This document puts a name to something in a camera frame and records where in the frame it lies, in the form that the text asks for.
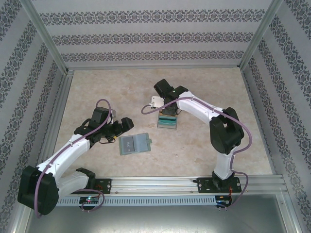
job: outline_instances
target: robotic arm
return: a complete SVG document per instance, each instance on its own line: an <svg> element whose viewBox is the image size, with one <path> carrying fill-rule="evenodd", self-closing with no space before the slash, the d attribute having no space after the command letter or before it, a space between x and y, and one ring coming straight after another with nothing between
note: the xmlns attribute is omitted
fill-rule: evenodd
<svg viewBox="0 0 311 233"><path fill-rule="evenodd" d="M231 157L241 144L244 132L239 124L216 113L215 110L239 120L236 111L230 107L222 109L206 103L182 86L173 88L165 79L159 81L154 88L160 97L152 97L151 108L159 108L172 100L183 99L168 105L162 110L162 113L175 116L177 110L180 109L209 124L211 144L217 151L213 184L218 190L227 190L227 184L234 177L234 173L230 169Z"/></svg>
<svg viewBox="0 0 311 233"><path fill-rule="evenodd" d="M35 187L39 175L50 161L68 144L71 144L71 147L60 154L52 165L49 165L50 167L46 170L41 180L38 192L38 212L47 215L54 209L58 199L79 189L94 189L95 173L85 168L79 168L66 177L62 177L62 175L77 158L91 149L92 146L102 138L107 139L108 142L106 143L112 143L115 141L115 137L120 136L134 127L132 120L127 117L121 119L121 123L118 121L113 122L115 111L112 111L108 123L86 138L81 139L75 144L72 143L76 139L102 125L107 119L108 114L108 109L96 107L92 118L83 122L83 124L74 131L74 135L70 140L57 153L37 167L26 167L21 175L17 200L34 209Z"/></svg>

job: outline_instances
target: mounting plate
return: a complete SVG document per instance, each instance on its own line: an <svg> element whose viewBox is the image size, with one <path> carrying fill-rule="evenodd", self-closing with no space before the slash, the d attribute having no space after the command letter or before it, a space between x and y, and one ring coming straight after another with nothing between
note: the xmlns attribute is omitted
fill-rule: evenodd
<svg viewBox="0 0 311 233"><path fill-rule="evenodd" d="M104 194L110 194L111 179L96 178L94 189L101 191ZM86 192L74 192L72 194L85 194ZM87 192L88 194L98 194L96 192Z"/></svg>
<svg viewBox="0 0 311 233"><path fill-rule="evenodd" d="M213 184L212 177L200 177L194 181L198 184L199 193L229 193L229 187L232 188L232 193L240 193L242 192L240 179L238 177L233 177L232 181L227 185L228 189L223 188L218 190Z"/></svg>

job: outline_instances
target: patterned wallpaper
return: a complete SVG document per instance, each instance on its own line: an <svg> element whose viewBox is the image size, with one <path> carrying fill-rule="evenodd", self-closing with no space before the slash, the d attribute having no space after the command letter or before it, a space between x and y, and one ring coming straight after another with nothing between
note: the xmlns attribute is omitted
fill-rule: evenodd
<svg viewBox="0 0 311 233"><path fill-rule="evenodd" d="M33 3L75 68L238 65L271 0Z"/></svg>
<svg viewBox="0 0 311 233"><path fill-rule="evenodd" d="M15 211L20 175L43 146L61 71L18 0L0 1L0 233Z"/></svg>
<svg viewBox="0 0 311 233"><path fill-rule="evenodd" d="M275 170L311 232L310 1L286 0L243 70Z"/></svg>

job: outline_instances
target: enclosure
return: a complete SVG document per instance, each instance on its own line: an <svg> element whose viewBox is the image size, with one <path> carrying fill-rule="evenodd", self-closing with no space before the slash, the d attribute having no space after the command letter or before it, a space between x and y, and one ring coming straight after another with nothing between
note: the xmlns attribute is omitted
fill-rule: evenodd
<svg viewBox="0 0 311 233"><path fill-rule="evenodd" d="M311 232L310 3L2 0L0 232ZM160 129L158 113L140 112L162 79L232 107L252 134L234 161L249 184L227 211L192 182L215 169L208 125L182 111L176 130ZM95 144L64 176L110 178L104 207L81 213L81 195L68 195L36 219L17 202L23 169L63 147L99 99L151 150Z"/></svg>

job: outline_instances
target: beige floor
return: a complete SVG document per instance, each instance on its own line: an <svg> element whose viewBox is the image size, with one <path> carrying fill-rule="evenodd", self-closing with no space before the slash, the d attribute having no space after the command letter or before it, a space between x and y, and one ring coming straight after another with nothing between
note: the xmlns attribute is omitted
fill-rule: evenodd
<svg viewBox="0 0 311 233"><path fill-rule="evenodd" d="M248 174L271 174L256 120L238 68L141 69L76 71L57 139L56 150L73 131L90 118L98 99L105 98L117 111L117 119L129 117L134 128L124 135L149 133L151 151L120 156L118 140L96 144L67 170L79 167L97 176L202 176L211 175L216 151L210 144L209 128L196 117L182 112L177 131L157 129L157 113L142 115L142 106L157 95L153 86L165 78L173 87L182 85L197 97L222 108L234 108L240 121L252 132L252 147L237 155L234 168ZM248 142L247 136L242 146Z"/></svg>

